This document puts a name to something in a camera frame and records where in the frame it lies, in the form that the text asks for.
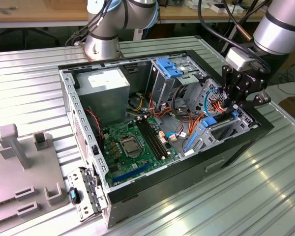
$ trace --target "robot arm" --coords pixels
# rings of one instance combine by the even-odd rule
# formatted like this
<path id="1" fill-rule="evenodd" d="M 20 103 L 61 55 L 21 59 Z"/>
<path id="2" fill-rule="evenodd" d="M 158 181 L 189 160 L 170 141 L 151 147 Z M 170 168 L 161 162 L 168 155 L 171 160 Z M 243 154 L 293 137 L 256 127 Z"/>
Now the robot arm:
<path id="1" fill-rule="evenodd" d="M 89 21 L 102 9 L 104 2 L 104 0 L 88 0 Z M 120 55 L 118 32 L 124 29 L 152 27 L 158 19 L 158 11 L 157 0 L 112 0 L 100 24 L 95 29 L 95 26 L 89 28 L 92 34 L 85 42 L 86 55 L 94 60 L 118 58 Z"/>
<path id="2" fill-rule="evenodd" d="M 270 102 L 265 93 L 256 95 L 253 101 L 246 101 L 246 97 L 263 91 L 295 49 L 295 0 L 274 0 L 255 30 L 254 42 L 243 47 L 266 61 L 271 71 L 262 73 L 262 65 L 253 57 L 238 48 L 231 48 L 226 56 L 229 65 L 222 68 L 225 79 L 223 90 L 227 95 L 224 108 L 258 106 Z"/>

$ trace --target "green circuit board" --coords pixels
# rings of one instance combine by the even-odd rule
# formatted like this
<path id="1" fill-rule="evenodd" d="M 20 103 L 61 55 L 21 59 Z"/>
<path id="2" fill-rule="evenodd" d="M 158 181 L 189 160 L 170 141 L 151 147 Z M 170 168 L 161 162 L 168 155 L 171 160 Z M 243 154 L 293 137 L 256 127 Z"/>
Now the green circuit board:
<path id="1" fill-rule="evenodd" d="M 102 153 L 109 168 L 105 179 L 111 187 L 179 159 L 170 143 L 164 145 L 160 142 L 158 133 L 161 128 L 154 117 L 145 120 L 143 130 L 142 126 L 138 127 L 137 122 L 132 120 L 103 129 L 106 137 Z M 157 138 L 166 151 L 166 157 L 156 154 L 154 144 L 157 142 L 151 143 L 151 131 L 154 135 L 152 138 Z"/>

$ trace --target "ribbed metal surface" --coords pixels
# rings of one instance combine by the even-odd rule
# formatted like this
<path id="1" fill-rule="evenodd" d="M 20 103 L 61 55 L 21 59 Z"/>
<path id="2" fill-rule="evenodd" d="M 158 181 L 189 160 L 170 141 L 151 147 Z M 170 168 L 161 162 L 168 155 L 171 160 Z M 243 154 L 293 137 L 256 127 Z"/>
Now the ribbed metal surface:
<path id="1" fill-rule="evenodd" d="M 215 69 L 221 57 L 194 37 L 123 42 L 125 56 L 194 49 Z M 0 125 L 19 135 L 53 135 L 65 176 L 82 166 L 65 115 L 57 65 L 85 61 L 80 48 L 0 53 Z M 235 164 L 117 227 L 101 216 L 82 225 L 72 204 L 2 235 L 295 235 L 295 125 L 268 104 L 258 109 L 275 129 Z"/>

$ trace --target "cpu socket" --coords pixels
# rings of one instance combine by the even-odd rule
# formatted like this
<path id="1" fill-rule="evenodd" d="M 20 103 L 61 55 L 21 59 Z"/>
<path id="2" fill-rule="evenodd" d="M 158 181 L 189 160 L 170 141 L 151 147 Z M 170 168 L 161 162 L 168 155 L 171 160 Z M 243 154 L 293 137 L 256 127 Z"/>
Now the cpu socket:
<path id="1" fill-rule="evenodd" d="M 119 141 L 126 156 L 137 158 L 141 154 L 140 145 L 134 135 L 122 137 Z"/>

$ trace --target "blue cable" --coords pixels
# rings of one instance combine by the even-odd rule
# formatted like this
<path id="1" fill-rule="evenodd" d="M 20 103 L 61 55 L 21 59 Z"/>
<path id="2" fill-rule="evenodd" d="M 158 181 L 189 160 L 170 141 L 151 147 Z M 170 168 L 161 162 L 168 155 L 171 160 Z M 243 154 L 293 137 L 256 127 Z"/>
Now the blue cable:
<path id="1" fill-rule="evenodd" d="M 142 38 L 145 38 L 146 37 L 146 35 L 148 34 L 148 30 L 149 29 L 147 29 L 146 33 L 144 34 L 144 36 Z"/>
<path id="2" fill-rule="evenodd" d="M 205 112 L 206 112 L 206 114 L 207 114 L 207 116 L 209 117 L 210 116 L 210 113 L 208 112 L 208 110 L 207 110 L 207 98 L 208 98 L 208 95 L 210 94 L 210 92 L 213 92 L 213 91 L 217 91 L 217 89 L 211 89 L 211 90 L 209 90 L 208 92 L 207 92 L 207 94 L 206 94 L 206 97 L 205 97 L 205 103 L 204 103 L 204 108 L 205 108 Z"/>
<path id="3" fill-rule="evenodd" d="M 176 134 L 176 132 L 169 132 L 169 133 L 166 135 L 166 138 L 168 138 L 168 137 L 171 136 L 172 134 Z"/>

